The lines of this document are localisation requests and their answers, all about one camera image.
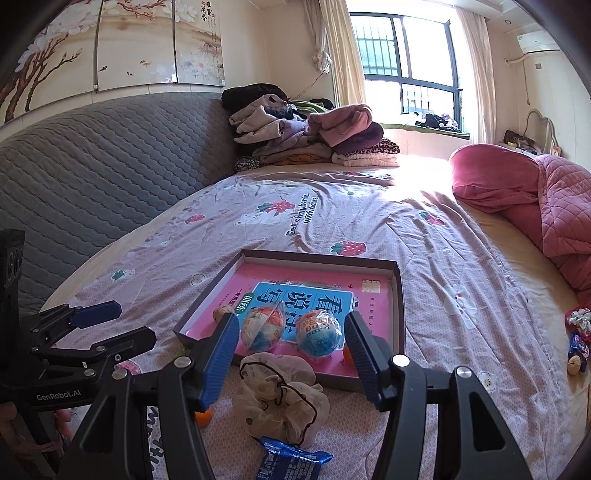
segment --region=window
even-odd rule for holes
[[[401,113],[447,113],[462,129],[462,89],[449,22],[354,12],[351,20],[377,121],[391,123]]]

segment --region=green label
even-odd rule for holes
[[[246,311],[246,308],[248,307],[248,304],[252,301],[254,297],[254,293],[245,293],[241,300],[238,302],[238,305],[236,305],[234,313],[236,315],[244,313]]]

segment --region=purple garment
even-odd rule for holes
[[[307,145],[307,142],[305,142],[306,139],[303,137],[312,137],[312,135],[307,133],[307,130],[309,130],[307,120],[303,122],[298,120],[281,120],[280,125],[281,136],[279,138],[269,140],[267,145],[264,147],[257,148],[252,153],[253,157],[263,157],[273,153],[283,152],[289,148],[305,146],[304,143]]]
[[[362,132],[353,135],[344,142],[333,147],[333,150],[339,155],[345,155],[347,153],[353,153],[357,150],[363,150],[364,148],[375,147],[382,141],[384,137],[384,129],[382,125],[371,122]]]

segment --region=wall panel painting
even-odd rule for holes
[[[105,0],[99,21],[99,90],[176,82],[172,2]]]
[[[223,86],[217,1],[177,0],[174,20],[178,81]]]
[[[93,89],[101,0],[74,0],[43,29],[0,87],[0,125],[41,105]]]

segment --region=orange ball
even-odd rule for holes
[[[345,344],[343,347],[343,357],[345,362],[347,362],[352,367],[355,366],[355,362],[353,362],[353,357],[351,356],[351,351],[349,350],[349,346],[347,344]]]
[[[212,407],[210,407],[208,409],[208,411],[205,411],[205,412],[200,412],[200,411],[195,412],[195,422],[197,423],[197,425],[201,429],[204,429],[205,427],[207,427],[207,425],[209,425],[212,422],[212,419],[213,419],[213,408]]]

